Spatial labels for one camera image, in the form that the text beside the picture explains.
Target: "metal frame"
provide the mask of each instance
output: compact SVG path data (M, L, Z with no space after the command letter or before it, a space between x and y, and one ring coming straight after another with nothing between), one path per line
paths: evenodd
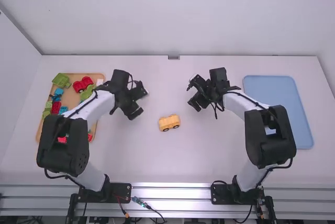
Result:
M244 218L249 206L212 205L210 184L132 183L132 196L144 199L166 218ZM335 187L285 186L265 187L274 199L278 219L335 220ZM0 185L0 215L66 216L70 196L77 186ZM77 205L75 215L83 214L84 203ZM132 217L157 217L138 204L124 204ZM123 217L118 204L88 203L86 216ZM255 219L255 211L250 215Z

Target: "blue plastic tray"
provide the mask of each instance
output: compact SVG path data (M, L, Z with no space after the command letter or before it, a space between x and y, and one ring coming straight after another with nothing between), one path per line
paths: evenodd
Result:
M306 114L297 86L290 76L253 76L243 79L244 92L268 105L283 105L298 149L310 149L314 145Z

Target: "red toy block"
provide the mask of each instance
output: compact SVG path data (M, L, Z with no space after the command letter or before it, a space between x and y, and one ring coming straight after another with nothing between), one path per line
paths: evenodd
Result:
M87 89L87 87L90 85L90 84L94 84L92 79L89 77L89 76L85 76L82 78L82 83L83 83L83 87L85 89Z
M72 87L74 88L75 92L79 93L80 91L83 91L86 89L86 87L84 87L83 82L82 81L75 81L72 84Z
M58 114L61 106L62 106L61 102L53 102L51 108L51 114Z
M60 143L66 143L68 140L66 139L66 137L58 137L58 142Z
M93 135L92 134L88 134L88 141L91 142L93 139Z

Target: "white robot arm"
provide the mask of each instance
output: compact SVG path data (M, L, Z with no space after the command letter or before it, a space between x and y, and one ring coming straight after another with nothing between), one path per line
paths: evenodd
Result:
M289 168L296 155L287 111L281 105L269 106L257 102L240 91L239 87L230 86L225 68L213 69L209 73L208 80L204 80L200 75L191 78L187 90L195 87L197 92L188 104L197 111L211 105L216 118L217 109L227 109L244 120L245 148L248 155L246 164L233 177L231 184L224 181L212 183L211 202L214 205L257 205L257 210L261 212L258 203L261 198L262 202L265 200L271 222L276 223L272 198L264 196L260 186L274 169ZM281 166L289 159L288 166Z
M109 178L89 162L87 132L103 114L113 114L116 108L120 108L130 120L143 112L136 100L148 92L141 81L133 80L130 82L134 82L136 87L129 90L130 77L132 80L128 72L114 70L111 80L95 88L93 94L77 107L62 115L45 118L37 164L44 168L48 178L69 178L79 186L104 193ZM64 136L67 136L67 143L58 142L58 137ZM50 176L48 171L61 175Z

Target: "yellow toy car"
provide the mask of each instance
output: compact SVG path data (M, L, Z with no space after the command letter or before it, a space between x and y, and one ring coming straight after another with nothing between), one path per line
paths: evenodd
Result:
M161 131L168 131L171 128L178 128L180 126L180 118L176 114L172 114L168 117L161 117L158 124Z

